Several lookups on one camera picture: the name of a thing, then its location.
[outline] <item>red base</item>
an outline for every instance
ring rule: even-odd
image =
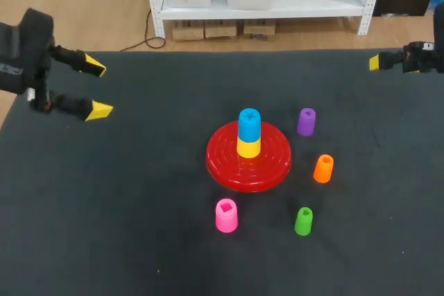
[[[290,171],[291,148],[273,125],[261,124],[261,153],[252,159],[237,154],[237,121],[219,128],[207,146],[207,168],[229,189],[260,192],[278,185]]]

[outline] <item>black cable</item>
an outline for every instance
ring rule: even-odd
[[[149,23],[149,19],[150,19],[150,14],[151,14],[151,10],[148,12],[148,15],[146,16],[145,35],[144,35],[145,39],[143,41],[141,41],[140,43],[129,46],[128,48],[121,49],[119,52],[130,50],[133,48],[137,48],[139,45],[142,45],[143,43],[145,43],[148,46],[148,48],[152,48],[152,49],[161,49],[165,46],[167,41],[162,37],[148,38],[148,23]],[[149,42],[153,41],[153,40],[161,40],[162,44],[160,46],[153,46],[153,45],[149,44]]]

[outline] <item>cardboard box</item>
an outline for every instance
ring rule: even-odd
[[[203,20],[180,20],[174,22],[174,41],[203,40]]]
[[[270,40],[276,30],[274,19],[249,19],[244,21],[244,36],[252,40]]]
[[[229,37],[236,38],[236,20],[205,20],[205,38]]]

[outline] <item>orange cup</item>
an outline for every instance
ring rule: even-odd
[[[330,155],[321,155],[314,169],[314,180],[318,183],[328,183],[332,177],[333,164],[333,157]]]

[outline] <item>pink cup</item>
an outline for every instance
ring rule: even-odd
[[[237,207],[233,200],[222,199],[216,205],[216,227],[221,232],[233,232],[237,228]]]

